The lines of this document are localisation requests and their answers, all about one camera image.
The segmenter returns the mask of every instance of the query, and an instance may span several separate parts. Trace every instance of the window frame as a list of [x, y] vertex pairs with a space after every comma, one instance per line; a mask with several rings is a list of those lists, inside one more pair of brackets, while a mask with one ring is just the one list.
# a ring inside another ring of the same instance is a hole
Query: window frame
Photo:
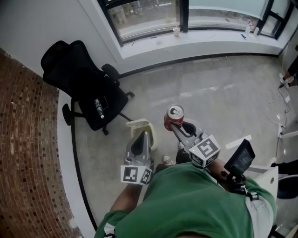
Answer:
[[[165, 27], [162, 29], [156, 29], [156, 30], [152, 30], [149, 32], [143, 32], [143, 33], [139, 33], [136, 35], [121, 38], [119, 30], [117, 29], [117, 27], [114, 23], [113, 17], [109, 13], [109, 9], [112, 9], [114, 7], [118, 7], [118, 6], [127, 4], [127, 3], [135, 2], [135, 1], [136, 0], [111, 0], [111, 1], [97, 0], [97, 2], [99, 3], [100, 7], [102, 8], [102, 11], [103, 11], [110, 27], [112, 28], [112, 31], [121, 47], [125, 43], [130, 43], [135, 40], [148, 38], [148, 37], [155, 37], [160, 34], [172, 32], [171, 27]], [[192, 26], [191, 25], [191, 26], [189, 26], [189, 4], [190, 4], [189, 0], [176, 0], [176, 1], [179, 3], [179, 16], [180, 16], [179, 26], [183, 33], [187, 33], [189, 30], [231, 30], [231, 31], [240, 31], [240, 32], [245, 31], [244, 28], [237, 27], [237, 26], [231, 26], [231, 27], [220, 26], [220, 25], [201, 25], [201, 26], [196, 26], [196, 25]], [[275, 38], [276, 40], [280, 37], [281, 33], [283, 32], [283, 30], [291, 16], [292, 11], [294, 9], [294, 4], [292, 3], [292, 1], [290, 1], [290, 0], [288, 0], [288, 1], [289, 1], [289, 6], [287, 9], [287, 13], [286, 13], [286, 16], [283, 18], [271, 10], [274, 0], [267, 0], [267, 2], [265, 3], [265, 7], [263, 9], [263, 12], [264, 12], [263, 18], [262, 18], [262, 20], [258, 20], [257, 25], [256, 25], [256, 27], [259, 28], [258, 35]], [[262, 33], [262, 29], [263, 29], [264, 25], [266, 24], [266, 21], [268, 20], [269, 16], [277, 19], [274, 30], [272, 31], [272, 32], [275, 31], [274, 35], [267, 35], [267, 34]]]

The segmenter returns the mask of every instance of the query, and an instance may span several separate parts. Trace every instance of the gray floor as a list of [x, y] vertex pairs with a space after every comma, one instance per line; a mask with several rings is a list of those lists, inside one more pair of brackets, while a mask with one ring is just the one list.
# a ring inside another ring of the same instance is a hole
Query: gray floor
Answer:
[[[256, 154], [253, 163], [267, 165], [275, 156], [278, 133], [277, 125], [266, 117], [268, 102], [276, 102], [279, 108], [270, 103], [268, 116], [276, 123], [285, 123], [285, 106], [277, 91], [280, 72], [276, 58], [262, 56], [223, 57], [157, 68], [121, 79], [121, 88], [135, 93], [123, 113], [132, 119], [146, 118], [154, 125], [158, 148], [153, 157], [157, 163], [165, 153], [172, 158], [176, 156], [177, 140], [164, 128], [163, 116], [170, 104], [178, 103], [184, 107], [185, 117], [199, 121], [203, 129], [215, 136], [222, 147], [222, 160], [227, 161], [236, 150], [227, 150], [227, 143], [251, 135]], [[288, 95], [284, 88], [282, 93]], [[287, 114], [288, 130], [296, 126], [292, 101], [289, 102], [292, 110]], [[108, 136], [102, 131], [92, 131], [82, 118], [75, 122], [81, 175], [93, 216], [99, 224], [125, 187], [120, 183], [120, 165], [130, 129], [120, 116], [108, 125]], [[291, 138], [279, 143], [279, 161], [284, 148], [285, 162], [297, 158], [297, 141], [298, 138]], [[296, 212], [287, 210], [289, 204]], [[290, 221], [296, 219], [297, 204], [295, 199], [279, 202], [278, 222], [290, 216]]]

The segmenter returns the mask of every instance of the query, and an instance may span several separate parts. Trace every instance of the cup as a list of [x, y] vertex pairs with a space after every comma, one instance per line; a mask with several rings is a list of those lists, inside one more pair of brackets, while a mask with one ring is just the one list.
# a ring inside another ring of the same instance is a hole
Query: cup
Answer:
[[178, 28], [178, 27], [174, 27], [174, 28], [173, 28], [173, 32], [174, 32], [174, 36], [175, 36], [175, 37], [179, 37], [180, 28]]

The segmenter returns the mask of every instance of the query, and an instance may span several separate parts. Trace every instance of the soda can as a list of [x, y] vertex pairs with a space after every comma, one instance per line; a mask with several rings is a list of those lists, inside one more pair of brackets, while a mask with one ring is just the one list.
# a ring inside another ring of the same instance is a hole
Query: soda can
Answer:
[[167, 109], [167, 113], [164, 115], [164, 127], [168, 131], [172, 131], [171, 123], [182, 126], [184, 118], [184, 109], [178, 104], [173, 104]]

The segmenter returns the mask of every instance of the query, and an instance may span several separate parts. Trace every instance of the small monitor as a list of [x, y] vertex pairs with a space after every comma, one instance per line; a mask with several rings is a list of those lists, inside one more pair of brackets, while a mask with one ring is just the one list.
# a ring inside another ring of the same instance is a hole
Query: small monitor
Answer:
[[233, 176], [239, 177], [250, 167], [255, 158], [255, 153], [248, 140], [244, 139], [224, 168]]

